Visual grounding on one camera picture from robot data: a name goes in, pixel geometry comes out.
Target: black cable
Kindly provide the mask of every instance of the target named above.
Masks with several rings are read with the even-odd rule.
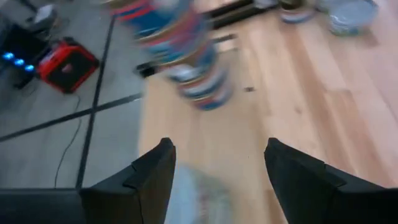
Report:
[[[78,109],[78,107],[79,107],[79,105],[80,105],[80,101],[81,101],[80,96],[79,96],[79,95],[76,95],[76,96],[77,96],[77,98],[78,98],[78,101],[77,101],[77,104],[76,104],[74,113],[77,112],[77,109]],[[75,131],[73,137],[72,137],[72,140],[69,142],[68,146],[63,150],[61,160],[60,160],[60,162],[59,162],[59,164],[58,164],[57,172],[55,173],[54,188],[57,188],[58,174],[59,174],[59,172],[60,172],[63,159],[65,158],[65,155],[66,155],[68,149],[70,148],[70,146],[71,146],[71,145],[73,144],[73,142],[75,141],[75,139],[76,139],[76,137],[77,137],[77,133],[79,133],[80,126],[81,126],[81,117],[79,118],[79,124],[78,124],[78,126],[77,126],[77,128],[76,128],[76,131]]]

